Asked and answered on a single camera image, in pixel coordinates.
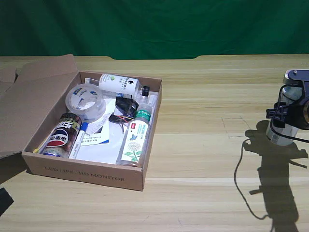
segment open cardboard box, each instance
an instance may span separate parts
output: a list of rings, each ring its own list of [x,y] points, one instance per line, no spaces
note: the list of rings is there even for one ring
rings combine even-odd
[[[161,79],[128,76],[139,79],[151,91],[158,92],[141,168],[32,153],[48,136],[60,116],[67,112],[65,97],[69,90],[84,83],[87,77],[99,80],[101,74],[79,72],[73,55],[26,64],[16,83],[0,101],[0,157],[22,152],[28,168],[36,175],[142,191],[161,103]]]

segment tape roll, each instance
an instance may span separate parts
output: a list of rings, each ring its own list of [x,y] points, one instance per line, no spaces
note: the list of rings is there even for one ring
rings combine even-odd
[[[66,106],[83,122],[94,122],[105,112],[102,91],[94,84],[81,84],[72,88],[66,96]]]

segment wooden table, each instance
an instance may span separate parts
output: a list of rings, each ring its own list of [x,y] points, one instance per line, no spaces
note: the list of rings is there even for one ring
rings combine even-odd
[[[0,68],[39,59],[1,57]],[[309,55],[76,61],[80,70],[163,78],[145,189],[19,173],[24,163],[12,157],[1,161],[1,186],[15,202],[0,218],[0,231],[268,232],[272,224],[278,232],[295,231],[293,226],[309,231],[309,173],[289,164],[308,166],[301,149],[309,151],[309,145],[276,147],[264,135],[265,111],[277,100],[285,71],[309,69]],[[309,139],[306,131],[297,135]],[[235,187],[241,154],[239,188],[258,217],[269,213],[273,219],[255,218]],[[261,165],[264,194],[251,195],[261,185]]]

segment cardboard flap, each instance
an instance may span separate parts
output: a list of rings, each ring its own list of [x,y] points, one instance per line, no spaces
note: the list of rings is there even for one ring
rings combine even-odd
[[[0,154],[6,156],[27,147],[59,98],[79,78],[77,74],[16,82],[11,87],[0,101]]]
[[[13,85],[16,78],[16,68],[13,66],[0,70],[0,98]]]
[[[16,68],[14,66],[6,67],[0,70],[0,82],[13,84],[16,78]]]
[[[53,57],[25,64],[18,76],[17,83],[59,76],[77,71],[72,54]]]

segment green backdrop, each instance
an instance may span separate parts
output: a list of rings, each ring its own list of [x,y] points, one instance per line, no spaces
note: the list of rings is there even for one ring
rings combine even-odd
[[[0,0],[0,55],[309,53],[308,22],[308,0]]]

